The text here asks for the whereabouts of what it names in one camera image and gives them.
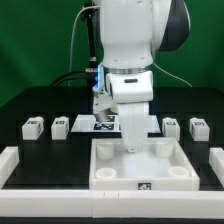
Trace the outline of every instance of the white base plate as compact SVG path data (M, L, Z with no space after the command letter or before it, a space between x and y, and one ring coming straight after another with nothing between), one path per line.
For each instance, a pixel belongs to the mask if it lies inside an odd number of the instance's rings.
M17 152L5 157L6 179ZM0 201L0 217L224 219L220 191L0 190Z
M112 121L100 124L93 115L78 115L71 132L121 132L118 115L109 115L108 118ZM161 133L156 116L149 115L148 124L148 133Z

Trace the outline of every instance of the black cable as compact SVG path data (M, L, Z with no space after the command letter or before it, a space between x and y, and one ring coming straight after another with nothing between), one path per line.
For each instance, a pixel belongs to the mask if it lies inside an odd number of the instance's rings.
M73 81L73 80L94 80L92 77L83 77L83 78L68 78L68 79L63 79L59 81L55 86L59 86L61 83L66 82L66 81Z
M68 72L60 77L58 77L57 79L55 79L49 86L54 86L57 82L61 81L62 79L69 77L71 75L77 75L77 74L85 74L85 71L72 71L72 72Z

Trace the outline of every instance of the small white block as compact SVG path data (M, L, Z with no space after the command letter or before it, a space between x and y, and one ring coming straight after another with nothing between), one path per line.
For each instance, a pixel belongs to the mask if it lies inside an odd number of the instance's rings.
M101 168L96 171L96 178L101 180L109 180L117 178L117 171L111 168Z
M44 130L42 117L29 118L22 126L23 140L37 140Z
M211 148L209 164L224 187L224 151L222 148Z
M180 141L180 126L176 119L164 118L162 132L165 137L173 137L177 141Z
M190 171L182 166L172 166L168 170L168 176L173 178L185 178L190 176Z
M102 160L109 160L114 158L114 144L106 141L97 145L97 157Z
M172 141L158 142L156 144L156 155L160 158L170 158L174 151L174 144Z
M190 133L194 141L209 141L210 128L204 119L192 118L190 120Z
M51 126L52 140L65 140L69 132L69 119L67 117L55 118Z

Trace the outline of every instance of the white box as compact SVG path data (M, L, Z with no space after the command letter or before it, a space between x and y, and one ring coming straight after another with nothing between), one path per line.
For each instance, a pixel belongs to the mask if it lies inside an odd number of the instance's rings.
M164 118L162 124L162 132L165 137L173 137L180 141L180 126L176 119Z
M23 140L37 140L44 130L42 117L29 118L22 126Z
M210 128L204 119L192 118L189 129L194 141L208 142Z
M67 117L55 118L51 126L52 140L66 140L69 132L69 119Z
M103 144L105 149L109 144L108 150L114 150L113 158L98 157L98 145L102 151ZM91 190L198 191L199 184L198 175L174 138L149 138L136 153L128 153L121 139L92 141Z

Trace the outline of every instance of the cable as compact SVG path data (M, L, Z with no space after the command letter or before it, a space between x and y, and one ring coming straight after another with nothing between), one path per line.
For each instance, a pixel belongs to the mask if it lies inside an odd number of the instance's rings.
M77 75L77 74L85 74L85 71L72 71L72 72L66 73L58 77L57 79L55 79L49 86L54 86L57 82L61 81L62 79L69 77L71 75Z
M193 87L193 86L192 86L189 82L187 82L186 80L181 79L181 78L179 78L179 77L177 77L177 76L175 76L175 75L170 74L169 72L167 72L167 71L163 70L162 68L160 68L157 64L154 63L154 66L155 66L157 69L159 69L160 71L162 71L163 73L165 73L165 74L171 76L172 78L175 78L175 79L180 80L181 82L184 82L184 83L187 84L189 87Z
M61 83L66 82L66 81L73 81L73 80L94 80L92 78L89 77L83 77L83 78L68 78L68 79L63 79L61 81L59 81L55 86L59 86Z
M77 26L78 19L79 19L80 15L81 15L84 11L89 10L89 9L98 9L98 8L100 8L100 6L90 6L90 7L83 8L83 9L78 13L78 15L77 15L76 18L75 18L75 22L74 22L73 30L72 30L71 46L70 46L69 72L71 72L71 70L72 70L74 39L75 39L75 31L76 31L76 26Z

